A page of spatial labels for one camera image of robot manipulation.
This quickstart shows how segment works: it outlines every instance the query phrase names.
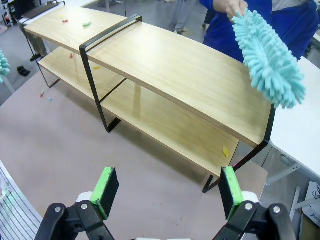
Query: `fluffy duster bristle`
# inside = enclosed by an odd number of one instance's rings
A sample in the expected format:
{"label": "fluffy duster bristle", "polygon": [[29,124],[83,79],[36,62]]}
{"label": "fluffy duster bristle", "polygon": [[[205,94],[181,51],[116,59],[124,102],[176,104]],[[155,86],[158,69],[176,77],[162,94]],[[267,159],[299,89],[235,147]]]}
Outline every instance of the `fluffy duster bristle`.
{"label": "fluffy duster bristle", "polygon": [[9,67],[10,65],[8,64],[8,60],[5,58],[1,48],[0,48],[0,84],[2,84],[4,81],[1,78],[2,76],[8,76],[10,73]]}
{"label": "fluffy duster bristle", "polygon": [[242,50],[243,63],[250,69],[251,86],[257,88],[277,108],[292,109],[302,104],[306,88],[302,84],[297,59],[276,31],[257,11],[245,10],[233,17],[235,40]]}

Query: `blue jacket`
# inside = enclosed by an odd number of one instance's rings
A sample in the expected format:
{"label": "blue jacket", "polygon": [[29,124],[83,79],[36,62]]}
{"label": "blue jacket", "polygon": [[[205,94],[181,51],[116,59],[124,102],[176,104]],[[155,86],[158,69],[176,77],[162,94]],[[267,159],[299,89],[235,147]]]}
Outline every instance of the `blue jacket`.
{"label": "blue jacket", "polygon": [[[304,54],[310,40],[317,31],[319,17],[314,0],[308,0],[301,6],[288,7],[272,12],[272,0],[245,0],[248,9],[256,10],[272,26],[282,41],[298,60]],[[200,0],[210,11],[213,0]],[[204,44],[243,62],[242,52],[236,42],[232,23],[226,13],[215,12],[211,24],[204,36]]]}

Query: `black shoe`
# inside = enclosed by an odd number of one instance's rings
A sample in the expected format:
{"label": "black shoe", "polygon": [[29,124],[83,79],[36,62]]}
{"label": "black shoe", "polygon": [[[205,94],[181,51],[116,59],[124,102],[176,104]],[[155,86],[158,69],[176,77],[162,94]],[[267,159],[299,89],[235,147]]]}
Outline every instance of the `black shoe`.
{"label": "black shoe", "polygon": [[26,77],[31,73],[29,70],[25,69],[24,66],[18,66],[17,70],[18,73],[23,77]]}
{"label": "black shoe", "polygon": [[41,57],[40,54],[35,54],[35,55],[32,56],[32,58],[30,58],[30,61],[33,62],[33,61],[37,60],[40,57]]}

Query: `top shelf board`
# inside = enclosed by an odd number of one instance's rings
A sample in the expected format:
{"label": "top shelf board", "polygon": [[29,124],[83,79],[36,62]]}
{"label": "top shelf board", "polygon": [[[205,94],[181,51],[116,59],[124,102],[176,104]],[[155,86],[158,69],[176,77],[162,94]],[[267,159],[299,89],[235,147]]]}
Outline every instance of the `top shelf board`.
{"label": "top shelf board", "polygon": [[[69,22],[62,23],[60,15]],[[62,7],[25,29],[79,53],[81,44],[124,19],[91,9]],[[91,26],[83,28],[82,23],[88,21]],[[252,147],[264,139],[271,104],[251,88],[249,70],[223,53],[138,22],[95,47],[88,57]]]}

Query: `wooden shelf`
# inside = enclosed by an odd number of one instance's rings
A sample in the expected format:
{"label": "wooden shelf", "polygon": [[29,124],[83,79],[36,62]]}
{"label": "wooden shelf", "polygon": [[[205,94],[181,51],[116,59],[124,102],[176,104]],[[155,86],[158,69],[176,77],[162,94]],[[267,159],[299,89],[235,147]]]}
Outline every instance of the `wooden shelf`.
{"label": "wooden shelf", "polygon": [[[125,80],[101,106],[188,161],[220,176],[239,140],[156,93]],[[229,157],[223,147],[229,150]]]}
{"label": "wooden shelf", "polygon": [[[59,47],[39,64],[61,80],[93,99],[81,57]],[[92,70],[100,98],[124,78],[105,68]],[[136,83],[125,80],[102,103],[102,107],[209,173],[220,176],[228,166],[239,140],[194,113]],[[229,157],[223,147],[229,149]]]}
{"label": "wooden shelf", "polygon": [[[59,79],[67,82],[72,87],[78,89],[80,92],[94,100],[81,56],[72,53],[73,58],[70,58],[70,54],[70,51],[63,47],[58,47],[48,56],[43,58],[39,64]],[[115,88],[124,77],[104,67],[93,69],[93,67],[97,66],[99,65],[90,62],[94,84],[97,89],[98,97],[101,100]]]}
{"label": "wooden shelf", "polygon": [[[60,15],[68,19],[62,23]],[[73,52],[125,19],[61,7],[25,30]],[[91,26],[82,23],[91,21]],[[248,69],[199,42],[138,22],[88,53],[89,59],[213,123],[252,147],[263,139],[271,104],[251,88]]]}

